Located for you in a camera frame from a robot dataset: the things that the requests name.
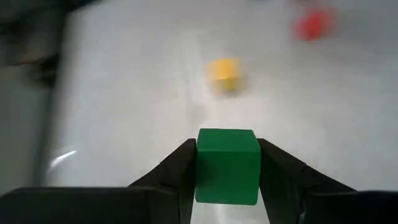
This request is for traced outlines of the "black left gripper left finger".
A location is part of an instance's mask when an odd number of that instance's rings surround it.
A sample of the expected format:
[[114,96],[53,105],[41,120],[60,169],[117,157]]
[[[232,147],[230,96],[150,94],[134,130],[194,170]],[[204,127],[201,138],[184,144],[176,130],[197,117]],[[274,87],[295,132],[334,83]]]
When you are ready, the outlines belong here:
[[1,223],[190,223],[196,141],[127,187],[23,187],[1,196]]

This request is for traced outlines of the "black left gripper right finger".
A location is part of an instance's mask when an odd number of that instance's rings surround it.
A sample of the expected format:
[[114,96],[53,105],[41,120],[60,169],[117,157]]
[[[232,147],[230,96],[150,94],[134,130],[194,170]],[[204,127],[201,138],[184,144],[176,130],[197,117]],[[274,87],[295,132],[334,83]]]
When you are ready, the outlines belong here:
[[259,188],[271,223],[397,223],[396,191],[358,191],[265,139]]

